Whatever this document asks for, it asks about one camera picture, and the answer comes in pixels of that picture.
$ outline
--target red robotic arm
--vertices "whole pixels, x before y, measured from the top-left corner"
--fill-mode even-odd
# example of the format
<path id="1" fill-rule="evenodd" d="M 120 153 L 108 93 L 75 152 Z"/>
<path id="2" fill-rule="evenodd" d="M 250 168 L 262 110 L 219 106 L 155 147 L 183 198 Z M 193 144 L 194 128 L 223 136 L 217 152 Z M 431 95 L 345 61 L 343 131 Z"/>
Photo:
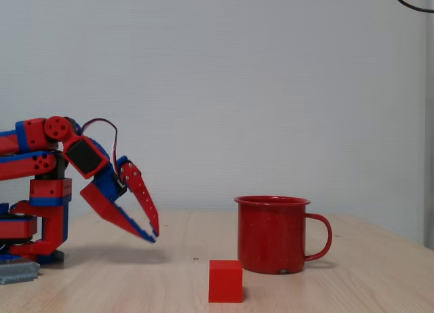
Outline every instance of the red robotic arm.
<path id="1" fill-rule="evenodd" d="M 152 243 L 158 237 L 158 213 L 143 182 L 141 172 L 126 156 L 117 160 L 115 147 L 112 165 L 101 145 L 82 134 L 82 130 L 87 125 L 88 123 L 82 129 L 70 118 L 51 117 L 21 121 L 16 123 L 15 130 L 0 133 L 0 180 L 35 175 L 35 179 L 31 181 L 30 200 L 20 201 L 12 206 L 10 214 L 20 213 L 45 218 L 43 239 L 36 243 L 11 246 L 11 254 L 48 255 L 66 240 L 67 204 L 71 200 L 71 180 L 64 179 L 63 176 L 67 163 L 70 163 L 85 179 L 94 177 L 93 181 L 81 191 L 81 195 L 103 219 Z M 56 151 L 58 142 L 63 144 L 61 154 Z M 116 205 L 115 201 L 127 189 L 134 193 L 148 215 L 153 235 L 146 233 Z M 4 206 L 2 210 L 0 243 L 5 241 L 8 233 L 10 238 L 15 238 L 10 235 L 10 228 L 1 227 L 1 216 L 5 214 Z M 17 226 L 21 224 L 19 226 L 22 228 L 17 235 L 24 239 L 28 237 L 30 230 L 34 231 L 34 220 L 22 221 L 18 223 L 16 220 L 14 223 Z"/>

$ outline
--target mug handle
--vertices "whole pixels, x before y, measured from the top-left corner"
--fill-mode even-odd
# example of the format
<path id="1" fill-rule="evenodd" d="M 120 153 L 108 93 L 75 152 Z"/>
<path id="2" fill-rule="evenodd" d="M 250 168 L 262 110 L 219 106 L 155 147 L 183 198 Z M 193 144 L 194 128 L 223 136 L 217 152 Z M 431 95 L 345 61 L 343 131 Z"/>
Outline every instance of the mug handle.
<path id="1" fill-rule="evenodd" d="M 324 255 L 326 255 L 328 250 L 330 250 L 330 247 L 332 246 L 333 234 L 332 234 L 332 227 L 330 226 L 330 223 L 327 220 L 327 218 L 325 218 L 324 216 L 318 215 L 316 213 L 307 213 L 306 218 L 312 218 L 313 220 L 320 220 L 321 222 L 323 222 L 325 224 L 325 226 L 327 227 L 327 232 L 328 232 L 327 243 L 325 244 L 324 249 L 322 249 L 321 252 L 319 252 L 317 254 L 306 255 L 304 257 L 304 259 L 306 261 L 312 261 L 312 260 L 319 259 L 320 257 L 323 257 Z"/>

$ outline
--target red mug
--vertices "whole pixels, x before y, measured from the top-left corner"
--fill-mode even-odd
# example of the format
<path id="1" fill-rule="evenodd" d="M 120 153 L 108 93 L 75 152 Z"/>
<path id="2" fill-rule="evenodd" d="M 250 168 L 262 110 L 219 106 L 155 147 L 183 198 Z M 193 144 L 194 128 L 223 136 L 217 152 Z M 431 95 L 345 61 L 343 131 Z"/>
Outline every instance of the red mug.
<path id="1" fill-rule="evenodd" d="M 290 274 L 303 270 L 306 261 L 323 257 L 332 245 L 329 221 L 306 213 L 309 200 L 289 196 L 240 196 L 238 205 L 238 260 L 243 268 L 261 274 Z M 304 254 L 305 220 L 327 226 L 324 249 Z"/>

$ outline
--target table surface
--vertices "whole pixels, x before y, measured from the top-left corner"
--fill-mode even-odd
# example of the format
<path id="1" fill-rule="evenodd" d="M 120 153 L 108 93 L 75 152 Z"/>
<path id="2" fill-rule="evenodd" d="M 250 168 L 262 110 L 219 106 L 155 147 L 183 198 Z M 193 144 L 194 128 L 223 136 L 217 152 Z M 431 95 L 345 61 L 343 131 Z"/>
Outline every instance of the table surface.
<path id="1" fill-rule="evenodd" d="M 323 259 L 291 275 L 244 271 L 242 304 L 209 304 L 209 260 L 237 256 L 236 213 L 162 212 L 155 244 L 91 213 L 72 221 L 63 264 L 0 286 L 0 311 L 434 312 L 434 251 L 355 217 L 327 217 L 334 240 Z M 307 253 L 325 241 L 324 225 L 308 220 Z"/>

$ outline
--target red cube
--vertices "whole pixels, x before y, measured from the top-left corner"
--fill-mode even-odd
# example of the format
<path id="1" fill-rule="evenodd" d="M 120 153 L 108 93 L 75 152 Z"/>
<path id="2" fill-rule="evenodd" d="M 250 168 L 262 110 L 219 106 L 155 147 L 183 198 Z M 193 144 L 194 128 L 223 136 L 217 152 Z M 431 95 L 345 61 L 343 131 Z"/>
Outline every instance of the red cube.
<path id="1" fill-rule="evenodd" d="M 237 260 L 210 260 L 210 303 L 243 302 L 243 268 Z"/>

